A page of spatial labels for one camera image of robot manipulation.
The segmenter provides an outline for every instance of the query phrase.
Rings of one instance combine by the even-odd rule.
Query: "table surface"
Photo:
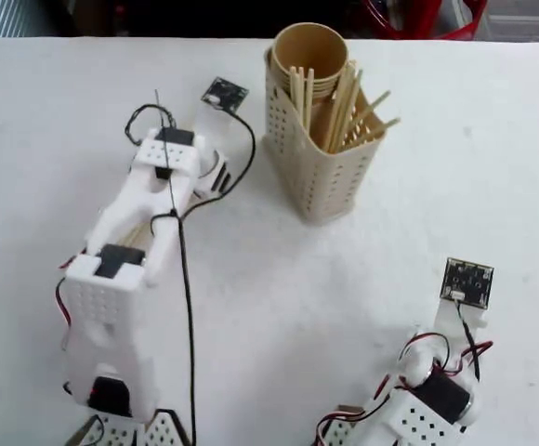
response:
[[[62,444],[86,417],[61,390],[53,289],[124,181],[131,112],[158,88],[190,127],[220,75],[250,89],[240,113],[261,139],[269,44],[0,40],[0,445]],[[362,403],[413,328],[432,323],[455,256],[495,267],[484,412],[464,444],[539,444],[539,44],[349,48],[369,98],[392,91],[379,115],[402,119],[354,211],[305,225],[260,151],[233,195],[188,221],[200,442],[308,445],[323,413]],[[247,138],[230,128],[236,169]],[[184,321],[182,292],[170,298],[169,318]],[[188,426],[179,328],[165,341],[180,354],[164,403]]]

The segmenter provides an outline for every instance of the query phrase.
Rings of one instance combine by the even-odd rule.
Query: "cable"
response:
[[[389,401],[389,395],[385,397],[381,403],[370,412],[359,412],[359,413],[350,413],[350,412],[332,412],[324,416],[321,421],[317,424],[315,429],[315,441],[314,446],[325,446],[325,441],[323,441],[322,435],[322,425],[328,421],[345,421],[347,423],[359,423],[360,421],[366,420],[370,416],[374,415],[379,409],[381,409],[386,402]]]
[[[166,115],[166,119],[168,119],[168,124],[171,127],[177,127],[177,122],[175,121],[175,118],[173,118],[172,113],[170,111],[168,111],[167,109],[165,109],[162,105],[160,105],[160,104],[144,104],[144,105],[142,105],[141,107],[139,107],[137,110],[135,110],[133,112],[133,114],[131,115],[131,117],[129,118],[129,121],[127,121],[127,124],[125,126],[125,135],[129,138],[129,140],[131,141],[131,143],[134,146],[139,146],[141,144],[141,140],[140,139],[134,139],[131,136],[131,125],[133,124],[133,122],[136,119],[138,119],[138,116],[144,110],[147,110],[147,109],[156,109],[160,113],[164,113]]]
[[[459,316],[459,319],[462,321],[462,325],[464,325],[464,332],[466,333],[466,339],[467,342],[470,345],[469,351],[472,353],[472,360],[474,361],[474,375],[476,376],[476,379],[480,381],[480,363],[478,360],[479,353],[476,349],[476,344],[474,342],[474,337],[472,337],[472,333],[470,332],[470,327],[467,326],[466,321],[464,320],[464,316],[462,316],[462,311],[460,309],[460,303],[456,302],[457,307],[457,314]]]
[[[57,299],[57,305],[59,305],[59,309],[61,310],[61,313],[63,314],[63,317],[65,318],[65,321],[67,322],[67,326],[72,326],[72,317],[69,314],[69,311],[65,307],[65,304],[63,304],[63,299],[61,298],[61,292],[60,287],[61,284],[65,282],[65,278],[63,277],[59,283],[57,283],[57,286],[55,287],[55,298]]]
[[[190,207],[185,212],[185,214],[183,214],[183,216],[182,216],[183,219],[187,218],[189,216],[189,214],[191,212],[193,212],[195,209],[197,209],[198,207],[202,207],[202,206],[204,206],[206,204],[210,204],[210,203],[213,203],[213,202],[218,202],[218,201],[222,200],[224,197],[226,197],[229,193],[231,193],[234,190],[234,188],[236,188],[238,186],[238,184],[241,182],[241,180],[244,178],[244,176],[247,174],[247,172],[251,168],[251,164],[253,163],[253,160],[255,159],[255,155],[256,155],[255,132],[251,128],[251,125],[249,125],[241,116],[239,116],[238,114],[236,114],[236,113],[234,113],[234,112],[232,112],[230,110],[226,110],[226,109],[217,109],[217,110],[225,112],[228,116],[231,116],[232,118],[236,119],[249,132],[249,135],[251,136],[251,154],[249,155],[249,161],[247,162],[247,164],[244,167],[241,174],[239,176],[237,176],[237,178],[234,180],[232,185],[228,189],[226,189],[226,191],[224,193],[222,193],[221,195],[219,195],[219,196],[217,196],[215,198],[211,198],[211,199],[206,200],[204,202],[199,202],[197,204],[194,204],[192,207]]]
[[[412,343],[414,343],[416,341],[420,341],[420,340],[425,339],[427,337],[431,337],[431,336],[440,337],[441,339],[443,339],[443,341],[445,341],[445,346],[447,348],[447,355],[445,356],[445,362],[441,366],[442,369],[445,369],[445,367],[447,367],[447,363],[449,362],[449,359],[451,357],[452,348],[451,348],[451,346],[449,344],[449,339],[447,338],[447,336],[445,334],[441,334],[441,333],[437,333],[437,332],[426,332],[426,333],[417,334],[416,336],[414,336],[412,339],[410,339],[408,342],[406,342],[406,345],[401,349],[401,353],[400,353],[400,356],[398,357],[398,361],[401,360],[401,358],[403,357],[403,355],[406,352],[406,349]]]
[[[158,97],[158,90],[155,90],[156,94],[156,102],[158,104],[158,110],[160,110],[160,121],[162,126],[162,132],[163,132],[163,140],[164,140],[164,155],[166,160],[166,168],[170,170],[170,163],[168,162],[168,153],[166,152],[166,130],[164,127],[164,117],[162,115],[162,111],[166,110],[164,107],[160,106],[160,100]],[[174,120],[172,120],[172,115],[169,111],[166,111],[167,115],[166,117],[169,120],[169,125],[176,126],[174,123]],[[191,304],[191,283],[189,280],[189,267],[187,264],[187,245],[185,243],[185,228],[183,226],[183,218],[178,215],[178,211],[175,207],[175,194],[173,192],[173,182],[172,182],[172,172],[168,176],[168,188],[170,191],[170,200],[172,204],[172,209],[170,212],[165,216],[170,216],[172,218],[177,219],[178,224],[178,240],[180,245],[180,260],[181,260],[181,269],[183,273],[183,285],[185,287],[185,301],[187,304],[187,322],[189,326],[189,353],[190,353],[190,401],[191,401],[191,446],[197,445],[197,422],[196,422],[196,414],[195,414],[195,334],[194,334],[194,324],[193,324],[193,308]],[[150,229],[152,230],[153,235],[153,227],[152,222],[155,219],[156,216],[154,216],[150,220]]]
[[[94,416],[96,416],[96,421],[98,421],[100,423],[100,429],[99,429],[100,430],[100,435],[99,435],[99,437],[97,439],[95,439],[91,443],[87,443],[84,446],[97,446],[97,444],[99,444],[102,441],[102,439],[104,438],[104,423],[102,422],[102,419],[100,418],[100,415],[94,415]]]

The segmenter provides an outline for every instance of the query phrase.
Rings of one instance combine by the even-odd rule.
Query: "beige pen holder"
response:
[[[354,207],[354,198],[367,168],[386,131],[357,147],[329,154],[322,151],[322,138],[328,126],[331,99],[313,105],[310,132],[302,126],[296,109],[285,92],[274,82],[266,55],[266,136],[270,157],[302,216],[313,223],[324,223],[342,216]],[[352,117],[368,107],[362,91]],[[350,131],[346,144],[362,138],[383,124],[374,113]]]

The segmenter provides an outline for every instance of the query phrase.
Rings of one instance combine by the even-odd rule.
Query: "circuit board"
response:
[[[202,96],[202,101],[235,113],[248,94],[249,90],[246,88],[217,77]]]
[[[487,309],[493,272],[493,267],[448,258],[440,298]]]

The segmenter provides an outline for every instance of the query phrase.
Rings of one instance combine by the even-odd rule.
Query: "white robot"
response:
[[[493,342],[474,337],[486,325],[492,279],[491,267],[448,259],[433,329],[404,345],[365,409],[327,414],[315,445],[458,444],[480,413],[479,357]]]

